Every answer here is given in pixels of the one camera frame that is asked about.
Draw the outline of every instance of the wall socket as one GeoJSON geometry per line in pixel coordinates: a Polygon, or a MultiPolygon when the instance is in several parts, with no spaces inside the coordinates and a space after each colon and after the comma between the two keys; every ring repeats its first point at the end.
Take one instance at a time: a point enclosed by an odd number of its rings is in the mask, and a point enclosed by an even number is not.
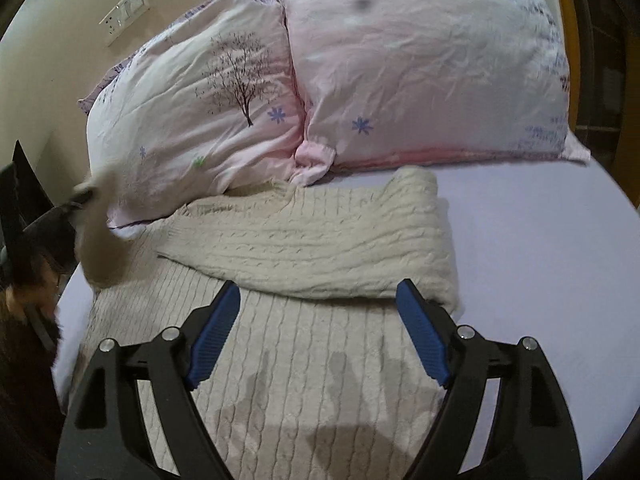
{"type": "Polygon", "coordinates": [[[113,43],[123,31],[149,10],[149,0],[120,0],[108,14],[100,20],[107,46],[113,43]]]}

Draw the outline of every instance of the pillowcase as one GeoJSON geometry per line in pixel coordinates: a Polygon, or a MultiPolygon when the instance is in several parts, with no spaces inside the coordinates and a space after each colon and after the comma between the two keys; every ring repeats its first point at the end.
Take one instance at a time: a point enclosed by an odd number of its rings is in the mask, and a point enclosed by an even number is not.
{"type": "Polygon", "coordinates": [[[122,168],[110,225],[170,215],[196,198],[291,180],[303,140],[278,0],[209,0],[114,67],[89,110],[92,172],[122,168]]]}
{"type": "Polygon", "coordinates": [[[282,2],[300,164],[588,157],[564,151],[569,67],[544,0],[282,2]]]}

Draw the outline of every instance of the wall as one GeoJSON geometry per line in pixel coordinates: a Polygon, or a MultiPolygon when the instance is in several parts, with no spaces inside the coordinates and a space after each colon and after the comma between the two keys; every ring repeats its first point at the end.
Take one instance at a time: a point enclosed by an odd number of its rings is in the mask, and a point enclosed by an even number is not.
{"type": "Polygon", "coordinates": [[[88,171],[86,117],[76,101],[202,0],[151,0],[153,8],[106,47],[97,24],[118,1],[26,0],[0,41],[0,165],[20,139],[55,202],[88,171]]]}

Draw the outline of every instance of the mattress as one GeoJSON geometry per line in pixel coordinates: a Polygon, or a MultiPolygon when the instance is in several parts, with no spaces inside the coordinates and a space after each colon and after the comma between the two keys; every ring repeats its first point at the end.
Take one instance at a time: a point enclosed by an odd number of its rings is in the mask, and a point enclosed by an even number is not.
{"type": "MultiPolygon", "coordinates": [[[[640,404],[640,348],[633,345],[640,330],[640,217],[597,163],[434,173],[460,290],[456,322],[493,340],[539,340],[568,402],[587,478],[640,404]]],[[[391,174],[334,176],[322,185],[382,186],[391,174]]],[[[61,398],[92,300],[78,269],[59,304],[63,341],[54,380],[61,398]]],[[[464,469],[482,457],[496,395],[497,381],[490,381],[464,469]]]]}

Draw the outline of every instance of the metal screw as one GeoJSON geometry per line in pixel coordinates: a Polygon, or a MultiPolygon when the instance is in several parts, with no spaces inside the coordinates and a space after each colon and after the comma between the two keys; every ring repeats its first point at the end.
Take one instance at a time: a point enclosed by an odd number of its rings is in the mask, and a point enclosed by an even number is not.
{"type": "Polygon", "coordinates": [[[114,346],[116,346],[116,342],[113,339],[107,338],[100,342],[98,348],[100,348],[100,352],[110,352],[114,346]]]}
{"type": "Polygon", "coordinates": [[[476,331],[471,328],[469,325],[462,325],[458,327],[458,335],[462,339],[471,339],[476,335],[476,331]]]}
{"type": "Polygon", "coordinates": [[[538,342],[532,337],[526,337],[522,340],[522,346],[527,350],[535,350],[538,348],[538,342]]]}
{"type": "Polygon", "coordinates": [[[170,326],[169,328],[165,328],[164,330],[162,330],[162,339],[164,339],[165,341],[173,341],[175,339],[178,339],[179,335],[180,329],[175,326],[170,326]]]}

